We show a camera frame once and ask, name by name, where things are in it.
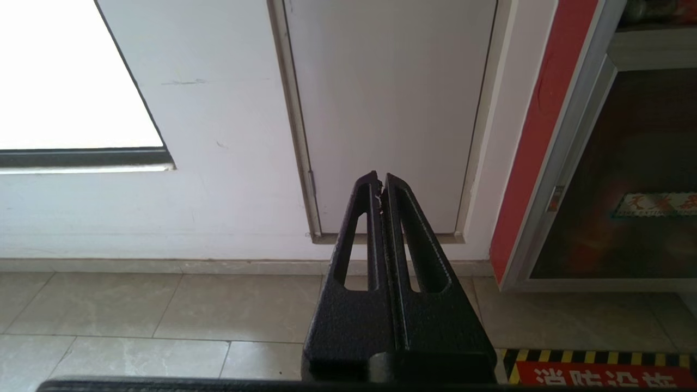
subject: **white wall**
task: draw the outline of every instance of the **white wall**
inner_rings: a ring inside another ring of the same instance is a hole
[[[178,170],[0,176],[0,257],[328,259],[332,246],[307,233],[266,2],[100,4]],[[555,4],[521,2],[518,13],[537,8],[518,27],[549,24]],[[537,76],[548,30],[533,29],[525,56],[506,59],[499,93],[518,86],[504,77],[512,64],[528,70],[517,78]],[[451,259],[489,254],[523,119],[491,121],[468,243],[444,246]]]

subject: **red trim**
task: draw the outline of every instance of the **red trim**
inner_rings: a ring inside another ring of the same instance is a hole
[[[559,0],[491,240],[491,263],[499,283],[532,199],[596,7],[597,0]]]

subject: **floor tile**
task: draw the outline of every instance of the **floor tile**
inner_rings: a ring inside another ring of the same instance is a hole
[[[217,378],[228,342],[147,338],[77,338],[51,377]]]
[[[303,342],[320,276],[185,275],[159,338]]]
[[[496,375],[496,381],[499,384],[508,384],[508,376],[506,375],[506,368],[503,365],[503,353],[504,349],[496,350],[496,368],[494,369],[494,374]]]
[[[36,391],[74,339],[72,336],[0,336],[0,391]]]
[[[367,276],[347,276],[344,281],[344,287],[354,291],[354,292],[366,292],[368,291],[368,277]]]
[[[57,273],[8,333],[151,337],[179,275]]]
[[[232,342],[221,378],[300,379],[299,343]]]
[[[0,333],[3,333],[41,287],[50,272],[0,273]]]
[[[645,294],[654,315],[679,352],[697,353],[697,319],[676,294]]]
[[[694,317],[697,317],[697,292],[679,293],[678,296],[683,305],[685,305],[685,308],[687,308]]]
[[[475,291],[475,284],[472,281],[472,278],[470,276],[460,276],[458,277],[458,279],[460,279],[460,285],[462,286],[462,290],[464,290],[465,294],[467,294],[467,299],[470,300],[470,305],[472,305],[472,309],[475,310],[475,313],[477,313],[477,318],[479,318],[481,322],[482,313],[479,310],[479,303],[477,302],[477,293]]]
[[[513,293],[473,278],[494,347],[672,352],[641,294]]]

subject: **black clamp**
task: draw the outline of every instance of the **black clamp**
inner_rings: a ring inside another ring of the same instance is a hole
[[[368,291],[344,287],[367,215]],[[407,240],[421,292],[411,289]],[[409,185],[356,181],[302,353],[303,381],[495,384],[496,353]]]

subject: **red sign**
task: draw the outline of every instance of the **red sign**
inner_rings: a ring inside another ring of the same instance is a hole
[[[524,361],[517,362],[516,366],[524,385],[697,387],[690,370],[677,366]]]
[[[697,216],[697,193],[627,193],[614,216]]]

